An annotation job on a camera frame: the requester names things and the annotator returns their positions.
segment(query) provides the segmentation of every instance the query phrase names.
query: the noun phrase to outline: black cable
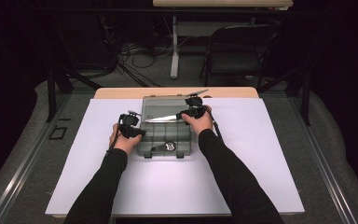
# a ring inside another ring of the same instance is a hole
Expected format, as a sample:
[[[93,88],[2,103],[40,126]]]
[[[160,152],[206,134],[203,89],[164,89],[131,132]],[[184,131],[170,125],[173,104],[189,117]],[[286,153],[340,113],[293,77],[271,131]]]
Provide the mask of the black cable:
[[[159,85],[158,83],[156,83],[155,81],[153,81],[152,79],[150,79],[150,78],[148,78],[148,77],[142,75],[141,73],[139,73],[135,68],[133,68],[133,67],[131,67],[131,66],[129,66],[129,65],[127,65],[127,66],[135,72],[135,75],[138,75],[138,76],[143,77],[144,79],[146,79],[147,81],[149,81],[149,82],[152,83],[153,85],[156,85],[156,86],[158,86],[158,87],[163,87],[163,86]]]
[[[135,57],[135,55],[136,55],[136,54],[133,54],[133,55],[132,55],[131,63],[132,63],[132,65],[134,65],[134,66],[137,67],[137,68],[148,68],[148,67],[150,67],[151,65],[153,65],[154,62],[156,61],[156,55],[154,55],[154,53],[152,53],[153,60],[152,60],[152,62],[151,62],[150,64],[145,65],[145,66],[136,65],[135,62],[134,62],[134,60],[133,60],[134,57]]]
[[[119,62],[125,63],[130,58],[130,48],[127,45],[121,45],[118,51],[117,59]]]
[[[170,41],[166,41],[165,47],[160,48],[160,49],[162,49],[162,51],[157,53],[156,57],[168,56],[170,54],[170,52],[172,51],[172,44],[171,44],[171,47],[170,47]]]
[[[111,74],[113,71],[115,71],[116,67],[107,67],[105,68],[101,73],[98,74],[94,74],[94,75],[82,75],[83,77],[86,77],[88,79],[94,79],[97,77],[105,77],[109,74]]]
[[[214,129],[216,130],[217,136],[220,138],[220,140],[222,140],[222,142],[224,142],[222,134],[220,133],[220,130],[219,130],[219,125],[217,124],[216,120],[214,120],[214,117],[212,115],[212,111],[206,105],[203,105],[203,107],[204,107],[205,111],[208,112],[209,116],[211,116],[212,124],[214,126]]]
[[[146,83],[144,83],[140,78],[136,77],[124,64],[118,64],[118,67],[123,69],[124,72],[126,72],[134,81],[136,81],[138,84],[140,84],[143,87],[149,87]]]

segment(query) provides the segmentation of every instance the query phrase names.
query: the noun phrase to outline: hand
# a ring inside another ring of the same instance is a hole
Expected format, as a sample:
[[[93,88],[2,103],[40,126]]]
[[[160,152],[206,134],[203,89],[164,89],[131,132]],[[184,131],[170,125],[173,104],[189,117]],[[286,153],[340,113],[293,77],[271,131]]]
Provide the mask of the hand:
[[[205,129],[213,128],[212,119],[208,112],[205,112],[205,114],[199,119],[194,119],[187,114],[182,114],[182,119],[191,125],[196,135],[199,135]]]
[[[117,129],[117,124],[114,124],[112,135],[110,135],[109,137],[110,140],[109,146],[112,145],[112,143],[115,141],[116,132],[118,132],[118,138],[115,143],[115,148],[120,148],[123,151],[125,151],[128,155],[130,155],[133,147],[135,147],[135,145],[141,141],[142,136],[138,134],[136,137],[126,138],[121,134],[120,130]]]

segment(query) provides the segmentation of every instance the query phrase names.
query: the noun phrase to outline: finger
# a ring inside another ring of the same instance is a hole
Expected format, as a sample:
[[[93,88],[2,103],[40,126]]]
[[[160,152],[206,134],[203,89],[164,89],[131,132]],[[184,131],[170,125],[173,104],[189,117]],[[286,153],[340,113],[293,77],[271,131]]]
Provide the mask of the finger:
[[[138,134],[138,135],[136,135],[135,137],[133,137],[133,138],[131,139],[131,141],[133,141],[133,142],[136,144],[136,143],[139,143],[139,142],[141,141],[141,139],[142,139],[142,135],[141,135],[141,134]]]
[[[190,117],[187,114],[182,114],[182,119],[189,124],[192,124],[194,121],[194,118]]]

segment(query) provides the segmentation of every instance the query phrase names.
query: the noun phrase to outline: wrist-mounted camera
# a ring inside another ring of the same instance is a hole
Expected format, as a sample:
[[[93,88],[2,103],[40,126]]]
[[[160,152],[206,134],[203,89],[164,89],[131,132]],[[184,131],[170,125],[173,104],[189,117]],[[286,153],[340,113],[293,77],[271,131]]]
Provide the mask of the wrist-mounted camera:
[[[199,119],[205,114],[205,107],[202,105],[202,99],[197,94],[191,94],[187,99],[185,99],[186,104],[188,105],[187,110],[182,110],[176,114],[177,119],[182,118],[182,114],[187,114],[190,117]]]
[[[139,121],[139,119],[136,116],[139,116],[139,114],[133,111],[129,111],[128,115],[126,114],[120,115],[118,128],[120,129],[121,134],[124,137],[126,138],[136,137],[138,134],[140,134],[141,136],[145,136],[146,134],[145,130],[133,127],[136,126]]]

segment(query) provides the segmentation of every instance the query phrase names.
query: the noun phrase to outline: white paper sheet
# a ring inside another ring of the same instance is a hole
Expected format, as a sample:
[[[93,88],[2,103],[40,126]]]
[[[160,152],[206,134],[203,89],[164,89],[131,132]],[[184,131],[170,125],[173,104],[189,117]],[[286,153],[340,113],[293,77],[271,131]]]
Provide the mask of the white paper sheet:
[[[280,213],[304,207],[261,99],[203,99],[213,108],[226,145],[248,166]],[[69,212],[81,190],[99,169],[112,125],[120,114],[142,110],[142,99],[91,100],[46,214]],[[144,159],[135,149],[115,198],[114,216],[227,215],[226,202],[208,162],[194,139],[184,160]]]

